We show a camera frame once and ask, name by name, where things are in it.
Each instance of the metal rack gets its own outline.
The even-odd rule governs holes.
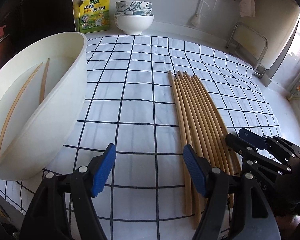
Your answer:
[[[240,52],[239,52],[239,48],[242,47],[242,45],[240,43],[238,43],[237,41],[235,41],[233,39],[233,36],[235,34],[235,31],[237,30],[238,26],[243,26],[245,28],[247,28],[248,30],[251,30],[252,32],[254,32],[255,34],[257,34],[258,36],[260,36],[264,42],[265,42],[265,46],[259,56],[259,58],[257,59],[257,62],[252,62],[251,60],[247,59],[247,57],[245,57],[244,55],[242,55]],[[262,76],[262,73],[257,73],[257,68],[261,65],[261,61],[262,59],[264,58],[267,50],[268,50],[268,40],[266,39],[266,37],[264,35],[262,35],[261,33],[257,32],[255,29],[245,25],[244,23],[242,22],[238,22],[235,26],[234,26],[234,29],[231,33],[231,37],[230,39],[228,40],[227,44],[226,44],[226,49],[229,49],[230,47],[230,43],[232,42],[232,40],[234,40],[236,43],[237,43],[237,46],[235,47],[235,49],[233,51],[231,51],[233,54],[237,55],[238,57],[242,58],[243,60],[245,60],[246,62],[250,63],[252,66],[253,66],[253,74],[254,75],[257,75],[257,76]]]

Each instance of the towel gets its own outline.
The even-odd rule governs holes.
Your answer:
[[[244,16],[255,17],[256,16],[256,6],[254,3],[254,0],[241,0],[239,7],[240,7],[241,17],[244,17]]]

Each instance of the printed logo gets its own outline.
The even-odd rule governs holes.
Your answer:
[[[90,0],[90,4],[99,3],[99,0]]]
[[[88,20],[88,15],[83,15],[82,18],[81,18],[82,22],[86,23],[87,20]]]

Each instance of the yellow seasoning bag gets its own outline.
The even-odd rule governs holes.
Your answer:
[[[109,29],[109,3],[110,0],[84,0],[79,10],[81,33]]]

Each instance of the blue gripper pad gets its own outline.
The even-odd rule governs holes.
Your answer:
[[[206,180],[205,175],[203,174],[198,161],[197,155],[192,149],[192,147],[187,144],[183,148],[183,160],[186,163],[187,169],[190,173],[190,177],[192,182],[194,183],[195,189],[198,193],[200,193],[203,197],[206,195]]]
[[[116,157],[116,149],[114,144],[109,144],[106,151],[103,153],[101,163],[98,164],[98,170],[93,178],[93,185],[91,188],[91,193],[94,197],[98,195],[98,193],[103,191],[105,187],[106,181],[110,174],[110,171],[113,167],[114,161]]]

